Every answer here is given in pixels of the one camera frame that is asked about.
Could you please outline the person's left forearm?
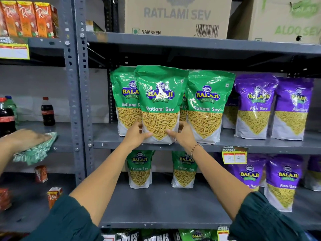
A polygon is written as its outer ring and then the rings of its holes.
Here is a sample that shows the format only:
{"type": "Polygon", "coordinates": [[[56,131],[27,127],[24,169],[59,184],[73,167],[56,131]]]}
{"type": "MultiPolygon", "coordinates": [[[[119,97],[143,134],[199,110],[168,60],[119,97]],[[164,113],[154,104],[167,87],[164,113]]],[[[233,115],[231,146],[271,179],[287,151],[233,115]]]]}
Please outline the person's left forearm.
{"type": "Polygon", "coordinates": [[[69,196],[73,197],[89,213],[98,226],[115,190],[127,156],[141,142],[123,141],[69,196]]]}

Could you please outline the grey metal shelf rack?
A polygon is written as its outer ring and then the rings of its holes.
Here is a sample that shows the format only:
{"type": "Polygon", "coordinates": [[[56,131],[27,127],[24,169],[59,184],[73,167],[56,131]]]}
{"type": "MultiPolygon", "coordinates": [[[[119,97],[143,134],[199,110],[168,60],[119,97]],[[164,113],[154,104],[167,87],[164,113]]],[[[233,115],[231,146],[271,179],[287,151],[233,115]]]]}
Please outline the grey metal shelf rack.
{"type": "Polygon", "coordinates": [[[0,231],[33,231],[49,213],[47,191],[51,187],[62,187],[63,194],[69,194],[86,177],[74,0],[59,0],[58,18],[58,41],[41,41],[39,38],[31,38],[30,41],[32,47],[42,44],[42,48],[49,48],[53,45],[64,51],[70,123],[59,122],[55,126],[44,126],[41,122],[22,121],[20,126],[39,133],[57,132],[58,137],[50,153],[72,152],[74,173],[49,173],[45,183],[36,183],[34,173],[3,173],[0,186],[9,188],[12,206],[0,212],[0,231]]]}
{"type": "MultiPolygon", "coordinates": [[[[195,37],[132,35],[89,32],[85,28],[86,1],[71,0],[74,40],[77,43],[78,94],[81,114],[83,169],[95,170],[95,149],[113,151],[122,138],[117,133],[116,107],[110,72],[120,65],[156,64],[183,69],[231,72],[273,72],[283,76],[311,77],[321,82],[321,45],[221,40],[195,37]],[[107,104],[107,123],[93,123],[89,67],[107,71],[102,100],[107,104]]],[[[230,218],[201,174],[193,189],[171,187],[172,166],[153,173],[146,189],[131,189],[122,173],[100,226],[102,228],[216,229],[230,218]]]]}

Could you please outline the yellow price tag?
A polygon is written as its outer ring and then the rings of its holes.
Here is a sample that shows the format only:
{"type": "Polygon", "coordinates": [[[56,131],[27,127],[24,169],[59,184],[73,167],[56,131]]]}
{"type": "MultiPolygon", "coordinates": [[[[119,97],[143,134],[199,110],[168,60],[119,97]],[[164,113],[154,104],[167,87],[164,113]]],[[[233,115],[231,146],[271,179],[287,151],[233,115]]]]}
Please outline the yellow price tag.
{"type": "Polygon", "coordinates": [[[219,226],[217,228],[217,237],[218,241],[229,241],[229,227],[228,226],[219,226]]]}
{"type": "Polygon", "coordinates": [[[240,146],[224,146],[222,158],[225,165],[246,164],[248,148],[240,146]]]}

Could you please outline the large cola bottle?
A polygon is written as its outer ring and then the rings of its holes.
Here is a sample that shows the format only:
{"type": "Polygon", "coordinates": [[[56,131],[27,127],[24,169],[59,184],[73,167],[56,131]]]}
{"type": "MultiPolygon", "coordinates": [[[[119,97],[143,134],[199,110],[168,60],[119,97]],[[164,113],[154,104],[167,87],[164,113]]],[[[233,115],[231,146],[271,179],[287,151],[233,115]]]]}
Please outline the large cola bottle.
{"type": "Polygon", "coordinates": [[[16,131],[14,112],[6,105],[7,99],[0,97],[0,137],[16,131]]]}

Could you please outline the green soda bottle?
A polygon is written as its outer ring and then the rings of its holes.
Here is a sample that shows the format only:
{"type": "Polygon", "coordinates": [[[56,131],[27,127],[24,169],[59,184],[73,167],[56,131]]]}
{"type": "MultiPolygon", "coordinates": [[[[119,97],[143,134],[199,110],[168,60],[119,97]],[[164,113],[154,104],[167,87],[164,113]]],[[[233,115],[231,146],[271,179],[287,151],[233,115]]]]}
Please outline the green soda bottle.
{"type": "Polygon", "coordinates": [[[18,114],[17,114],[17,106],[14,103],[14,101],[12,100],[11,96],[6,95],[5,98],[6,98],[5,105],[7,108],[10,108],[13,111],[14,118],[15,118],[15,125],[17,126],[19,124],[18,114]]]}

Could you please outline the small yellow green carton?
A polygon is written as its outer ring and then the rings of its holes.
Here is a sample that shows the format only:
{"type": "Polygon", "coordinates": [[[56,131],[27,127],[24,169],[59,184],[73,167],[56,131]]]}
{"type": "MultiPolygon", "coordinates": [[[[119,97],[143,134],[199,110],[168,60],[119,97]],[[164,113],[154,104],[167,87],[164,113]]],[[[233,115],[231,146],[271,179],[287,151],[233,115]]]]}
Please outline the small yellow green carton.
{"type": "Polygon", "coordinates": [[[87,32],[104,32],[104,29],[102,29],[93,20],[86,20],[86,31],[87,32]]]}

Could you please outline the small cola bottle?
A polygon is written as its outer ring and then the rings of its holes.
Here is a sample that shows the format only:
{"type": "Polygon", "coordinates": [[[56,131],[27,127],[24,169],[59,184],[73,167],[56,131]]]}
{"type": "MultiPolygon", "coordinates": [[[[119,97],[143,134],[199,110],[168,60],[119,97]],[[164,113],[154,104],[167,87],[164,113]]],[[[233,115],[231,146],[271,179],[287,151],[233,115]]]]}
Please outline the small cola bottle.
{"type": "Polygon", "coordinates": [[[41,113],[43,118],[43,124],[45,126],[54,126],[56,124],[54,109],[49,101],[49,97],[42,98],[41,113]]]}

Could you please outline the cardboard box with green print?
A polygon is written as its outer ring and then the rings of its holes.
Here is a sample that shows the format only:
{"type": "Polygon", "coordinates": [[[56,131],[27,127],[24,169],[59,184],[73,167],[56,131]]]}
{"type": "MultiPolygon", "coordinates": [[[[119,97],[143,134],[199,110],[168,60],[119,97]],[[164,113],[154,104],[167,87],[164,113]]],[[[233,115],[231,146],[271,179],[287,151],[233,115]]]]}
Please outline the cardboard box with green print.
{"type": "Polygon", "coordinates": [[[252,0],[248,40],[321,44],[321,0],[252,0]]]}

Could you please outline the person's right hand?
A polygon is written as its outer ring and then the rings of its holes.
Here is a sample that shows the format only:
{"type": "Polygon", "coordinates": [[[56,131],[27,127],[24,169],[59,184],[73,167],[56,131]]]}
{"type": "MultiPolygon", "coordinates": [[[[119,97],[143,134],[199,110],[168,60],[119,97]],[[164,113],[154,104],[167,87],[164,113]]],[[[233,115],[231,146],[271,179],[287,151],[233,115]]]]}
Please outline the person's right hand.
{"type": "Polygon", "coordinates": [[[180,141],[178,143],[190,156],[195,154],[198,151],[198,149],[203,148],[200,144],[196,142],[192,129],[186,121],[179,122],[178,132],[180,132],[181,135],[180,141]]]}

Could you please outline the person's left hand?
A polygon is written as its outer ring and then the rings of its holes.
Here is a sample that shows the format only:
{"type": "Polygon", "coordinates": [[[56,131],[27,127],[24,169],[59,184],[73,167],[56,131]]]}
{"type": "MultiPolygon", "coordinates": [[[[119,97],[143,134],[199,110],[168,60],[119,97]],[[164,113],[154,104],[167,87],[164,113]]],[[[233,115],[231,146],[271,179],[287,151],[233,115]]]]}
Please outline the person's left hand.
{"type": "Polygon", "coordinates": [[[134,122],[134,124],[127,130],[126,136],[121,145],[129,151],[132,151],[140,146],[143,143],[141,141],[141,129],[142,122],[134,122]]]}

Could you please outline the green snack packet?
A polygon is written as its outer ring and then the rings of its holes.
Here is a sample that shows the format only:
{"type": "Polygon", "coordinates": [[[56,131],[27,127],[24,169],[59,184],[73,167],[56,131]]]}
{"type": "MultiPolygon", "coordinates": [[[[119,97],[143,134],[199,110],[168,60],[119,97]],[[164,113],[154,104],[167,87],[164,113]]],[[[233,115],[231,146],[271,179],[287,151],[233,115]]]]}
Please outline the green snack packet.
{"type": "Polygon", "coordinates": [[[118,120],[118,134],[124,137],[136,122],[142,121],[140,93],[134,76],[135,67],[119,66],[110,73],[118,120]]]}
{"type": "Polygon", "coordinates": [[[215,145],[220,141],[224,108],[235,77],[226,71],[189,70],[187,122],[196,142],[215,145]]]}
{"type": "Polygon", "coordinates": [[[192,189],[194,187],[197,164],[185,151],[172,151],[173,188],[192,189]]]}
{"type": "Polygon", "coordinates": [[[137,65],[134,76],[140,93],[142,132],[152,133],[144,143],[173,144],[166,130],[178,131],[189,71],[161,65],[137,65]]]}
{"type": "Polygon", "coordinates": [[[213,229],[178,229],[175,238],[176,241],[218,241],[213,229]]]}
{"type": "Polygon", "coordinates": [[[152,184],[151,162],[154,153],[154,150],[133,150],[127,156],[130,188],[144,189],[152,184]]]}
{"type": "Polygon", "coordinates": [[[188,99],[186,93],[183,94],[182,103],[180,105],[179,120],[187,121],[188,99]]]}

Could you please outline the dark green sleeve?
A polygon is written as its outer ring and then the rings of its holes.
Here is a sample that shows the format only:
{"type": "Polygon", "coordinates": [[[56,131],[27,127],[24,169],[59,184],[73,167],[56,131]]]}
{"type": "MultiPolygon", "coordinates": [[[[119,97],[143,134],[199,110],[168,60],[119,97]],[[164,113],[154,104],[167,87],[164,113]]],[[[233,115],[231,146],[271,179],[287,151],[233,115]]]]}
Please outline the dark green sleeve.
{"type": "Polygon", "coordinates": [[[48,216],[28,236],[20,241],[103,241],[89,212],[76,199],[60,197],[48,216]]]}
{"type": "Polygon", "coordinates": [[[311,241],[293,219],[272,206],[267,198],[252,192],[244,199],[229,228],[229,241],[311,241]]]}

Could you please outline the person's right forearm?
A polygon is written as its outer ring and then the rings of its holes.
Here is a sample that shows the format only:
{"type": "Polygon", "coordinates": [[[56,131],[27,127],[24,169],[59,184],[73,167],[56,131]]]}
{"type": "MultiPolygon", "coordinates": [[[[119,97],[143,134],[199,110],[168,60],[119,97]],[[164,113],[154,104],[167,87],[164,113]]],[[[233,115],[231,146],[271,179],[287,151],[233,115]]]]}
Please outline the person's right forearm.
{"type": "Polygon", "coordinates": [[[234,221],[244,199],[252,190],[224,169],[203,148],[198,149],[192,157],[223,209],[234,221]]]}

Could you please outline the cardboard box with grey print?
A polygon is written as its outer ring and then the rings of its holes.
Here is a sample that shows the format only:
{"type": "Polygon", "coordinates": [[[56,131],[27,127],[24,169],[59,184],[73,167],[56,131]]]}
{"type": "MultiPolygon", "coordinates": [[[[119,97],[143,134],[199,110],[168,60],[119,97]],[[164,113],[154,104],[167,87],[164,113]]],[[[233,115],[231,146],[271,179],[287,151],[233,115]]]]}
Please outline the cardboard box with grey print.
{"type": "Polygon", "coordinates": [[[124,0],[124,33],[226,39],[232,0],[124,0]]]}

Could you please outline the wide yellow shelf price label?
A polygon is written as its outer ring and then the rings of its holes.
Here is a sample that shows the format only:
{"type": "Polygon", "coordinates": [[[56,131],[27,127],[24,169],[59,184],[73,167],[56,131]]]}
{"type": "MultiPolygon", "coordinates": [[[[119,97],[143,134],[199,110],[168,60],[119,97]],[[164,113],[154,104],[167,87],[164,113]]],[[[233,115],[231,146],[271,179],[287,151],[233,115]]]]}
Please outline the wide yellow shelf price label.
{"type": "Polygon", "coordinates": [[[28,38],[0,36],[0,59],[30,60],[28,38]]]}

